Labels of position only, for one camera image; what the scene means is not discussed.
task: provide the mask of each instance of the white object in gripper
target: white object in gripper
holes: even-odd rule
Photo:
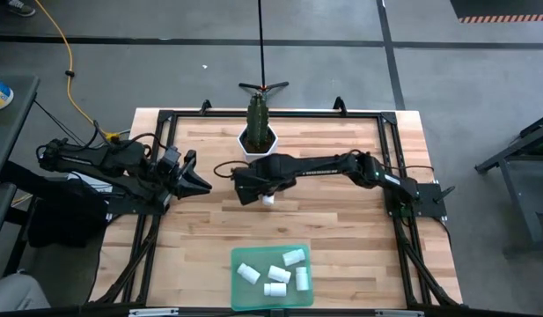
[[[297,291],[308,291],[309,289],[306,267],[297,268]]]
[[[255,285],[257,279],[260,278],[261,274],[258,273],[255,269],[250,266],[242,263],[238,268],[238,274],[240,274],[247,282],[252,285]]]
[[[273,297],[287,296],[287,284],[285,283],[265,283],[263,285],[263,295]]]
[[[276,280],[277,282],[288,283],[290,280],[290,272],[281,268],[277,268],[274,265],[271,265],[269,267],[268,277],[273,280]]]
[[[305,259],[305,251],[303,251],[303,249],[292,250],[290,252],[287,252],[286,254],[283,254],[285,266],[297,264],[301,261],[304,261]]]
[[[271,195],[271,196],[263,196],[261,198],[262,202],[263,202],[263,205],[264,206],[273,206],[273,204],[275,203],[275,195]]]

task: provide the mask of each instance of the green plant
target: green plant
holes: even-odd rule
[[[269,109],[265,97],[256,93],[247,108],[247,142],[259,149],[267,142],[269,125]]]

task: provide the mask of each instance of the white flower pot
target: white flower pot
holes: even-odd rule
[[[242,144],[242,141],[240,140],[240,138],[246,133],[246,129],[247,129],[247,125],[242,130],[242,133],[240,133],[239,136],[238,136],[238,144],[239,144],[239,147],[242,148],[242,151],[244,152],[244,158],[245,158],[247,163],[250,163],[250,162],[252,162],[252,161],[254,161],[256,159],[264,158],[267,155],[273,154],[273,153],[275,153],[277,151],[277,145],[278,145],[279,137],[273,131],[271,126],[269,126],[269,131],[271,131],[271,133],[275,137],[275,141],[273,142],[273,144],[271,144],[271,147],[269,148],[269,151],[267,151],[265,153],[249,153],[249,152],[247,152],[246,149],[244,148],[244,145]]]

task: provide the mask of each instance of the butcher block tabletop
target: butcher block tabletop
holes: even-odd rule
[[[159,110],[138,108],[131,136],[154,132]],[[406,164],[430,166],[419,113],[398,111],[396,116]],[[270,118],[269,123],[279,137],[280,153],[304,158],[358,149],[382,160],[378,126],[372,119]],[[172,199],[159,228],[148,306],[230,307],[234,247],[306,244],[312,259],[312,308],[406,307],[393,222],[385,213],[382,189],[359,188],[342,175],[301,177],[294,188],[275,194],[272,207],[261,202],[241,206],[233,182],[215,176],[213,168],[243,160],[237,137],[245,125],[241,117],[179,118],[175,145],[182,154],[197,151],[195,171],[213,189],[208,195]],[[393,154],[391,134],[387,135]],[[152,142],[151,137],[140,141]],[[230,166],[220,169],[229,171]],[[425,168],[410,168],[408,176],[433,181],[432,171]],[[106,229],[91,300],[103,295],[127,265],[136,220],[137,216],[122,216]],[[417,225],[427,267],[460,302],[447,234],[430,218],[418,218]],[[141,278],[141,270],[142,266],[136,278]],[[415,296],[421,300],[415,269],[411,273]],[[134,295],[139,284],[137,279]]]

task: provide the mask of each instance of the potted plant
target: potted plant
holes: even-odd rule
[[[246,161],[249,163],[275,153],[279,139],[269,126],[269,109],[261,93],[252,96],[246,119],[247,125],[238,136]]]

